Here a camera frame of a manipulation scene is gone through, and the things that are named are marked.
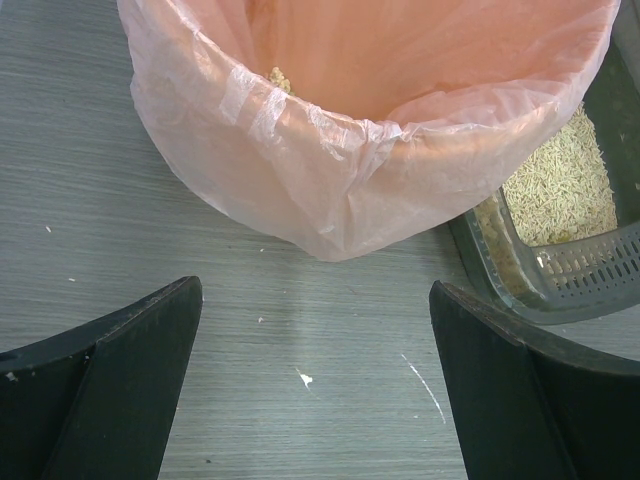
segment crumpled plastic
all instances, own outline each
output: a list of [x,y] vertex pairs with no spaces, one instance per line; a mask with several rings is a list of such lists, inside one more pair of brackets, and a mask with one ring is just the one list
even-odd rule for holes
[[[118,0],[138,114],[229,217],[324,260],[474,207],[564,125],[618,0]],[[297,97],[264,76],[277,66]]]

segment black plastic object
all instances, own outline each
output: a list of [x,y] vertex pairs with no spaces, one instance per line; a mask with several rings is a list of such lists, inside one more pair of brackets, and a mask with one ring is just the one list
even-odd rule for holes
[[450,223],[478,293],[533,323],[585,320],[640,302],[640,95],[614,44],[584,102],[620,228],[531,248],[518,237],[501,190]]
[[0,479],[156,479],[202,308],[183,278],[0,355]]
[[436,283],[431,319],[471,480],[635,479],[640,362]]

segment gray floor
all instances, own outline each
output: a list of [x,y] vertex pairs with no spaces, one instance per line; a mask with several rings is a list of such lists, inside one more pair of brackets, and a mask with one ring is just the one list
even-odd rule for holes
[[[465,478],[426,300],[467,285],[447,228],[328,264],[238,225],[173,177],[130,77],[113,0],[5,1],[0,351],[195,274],[162,479]],[[638,313],[553,330],[640,359]]]

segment scratch on floor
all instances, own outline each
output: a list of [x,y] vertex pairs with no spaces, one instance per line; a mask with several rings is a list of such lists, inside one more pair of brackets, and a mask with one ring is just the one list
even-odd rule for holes
[[313,382],[313,377],[310,377],[309,375],[305,375],[304,373],[301,373],[300,370],[298,370],[297,368],[296,368],[296,372],[298,372],[298,375],[300,375],[300,378],[304,382],[305,388],[311,391],[311,389],[309,388],[309,384]]
[[436,404],[436,408],[438,409],[438,412],[440,412],[440,417],[442,418],[442,423],[447,423],[446,418],[444,418],[444,413],[442,412],[442,408],[440,408],[440,403],[438,403],[438,399],[436,398],[436,396],[433,394],[433,392],[429,388],[429,385],[427,385],[427,382],[425,382],[424,378],[422,378],[422,375],[420,375],[418,370],[416,370],[416,367],[414,367],[413,364],[409,360],[407,360],[407,357],[404,356],[404,353],[402,353],[400,355],[402,356],[402,358],[404,358],[404,361],[407,362],[407,365],[409,365],[409,368],[411,369],[411,371],[413,373],[415,373],[416,376],[420,379],[420,381],[424,385],[424,388],[426,388],[427,392],[429,392],[429,395],[431,395],[431,400],[433,400],[433,403]]

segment litter box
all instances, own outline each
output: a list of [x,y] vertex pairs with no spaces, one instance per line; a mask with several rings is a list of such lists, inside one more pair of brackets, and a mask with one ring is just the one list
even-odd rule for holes
[[529,247],[502,189],[450,222],[478,293],[537,324],[586,320],[640,303],[640,94],[613,42],[584,107],[614,192],[616,230]]

